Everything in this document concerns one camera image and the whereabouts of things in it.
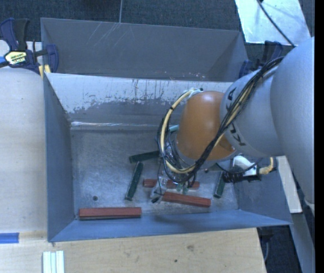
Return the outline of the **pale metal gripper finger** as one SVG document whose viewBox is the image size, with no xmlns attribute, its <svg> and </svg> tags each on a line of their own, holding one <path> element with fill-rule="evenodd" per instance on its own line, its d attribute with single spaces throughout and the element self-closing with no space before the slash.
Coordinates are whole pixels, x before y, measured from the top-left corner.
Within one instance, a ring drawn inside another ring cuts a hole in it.
<svg viewBox="0 0 324 273">
<path fill-rule="evenodd" d="M 167 190 L 167 180 L 166 179 L 157 179 L 157 183 L 152 188 L 150 193 L 151 197 L 161 197 Z"/>
<path fill-rule="evenodd" d="M 151 203 L 160 203 L 165 195 L 166 190 L 164 189 L 153 189 L 151 191 Z"/>
</svg>

